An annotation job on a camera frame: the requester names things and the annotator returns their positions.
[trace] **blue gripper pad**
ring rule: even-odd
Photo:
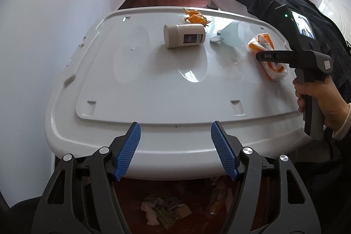
[[[116,169],[113,172],[113,176],[117,181],[126,175],[135,150],[139,144],[140,136],[140,125],[136,124],[124,142],[123,147],[116,158]]]
[[[227,139],[222,134],[215,122],[211,125],[211,138],[215,144],[218,156],[225,170],[225,173],[232,178],[237,179],[238,171],[236,169],[236,157],[228,145]]]

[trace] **snack wrapper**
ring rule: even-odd
[[[250,53],[256,56],[260,51],[273,51],[274,45],[267,33],[256,35],[248,44]],[[279,81],[287,76],[287,66],[281,63],[260,62],[270,80]]]

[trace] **white plastic lid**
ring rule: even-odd
[[[90,155],[136,121],[141,140],[127,176],[176,180],[224,173],[210,136],[215,120],[261,155],[277,157],[308,142],[294,72],[269,81],[247,49],[262,32],[276,49],[287,49],[284,37],[259,20],[201,12],[211,21],[205,43],[176,49],[166,48],[163,28],[183,23],[181,7],[120,10],[97,21],[50,99],[45,130],[54,153]],[[233,46],[210,44],[232,21]]]

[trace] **black gripper frame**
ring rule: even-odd
[[[222,234],[320,234],[321,228],[311,198],[291,161],[281,155],[275,165],[249,147],[227,135],[215,122],[237,158],[242,183],[233,202]],[[115,159],[137,123],[124,136],[116,137],[109,147],[102,147],[88,157],[66,154],[52,174],[34,216],[32,234],[130,234],[112,184]],[[304,202],[288,202],[287,173],[299,186]],[[280,180],[279,215],[270,224],[251,231],[262,175],[276,174]],[[88,210],[86,185],[91,181],[94,211]]]
[[[236,157],[239,177],[243,176],[237,199],[231,205],[221,234],[320,234],[321,226],[311,197],[291,160],[280,155],[274,166],[250,147],[244,147],[235,136],[228,135],[220,122],[218,129]],[[262,175],[274,171],[280,182],[279,214],[270,224],[251,231],[256,213]],[[288,173],[292,175],[303,197],[300,204],[288,201]]]

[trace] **small display screen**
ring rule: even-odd
[[[300,34],[315,39],[315,36],[312,32],[312,27],[308,19],[295,11],[292,11],[292,16],[294,17],[297,29],[300,32]]]

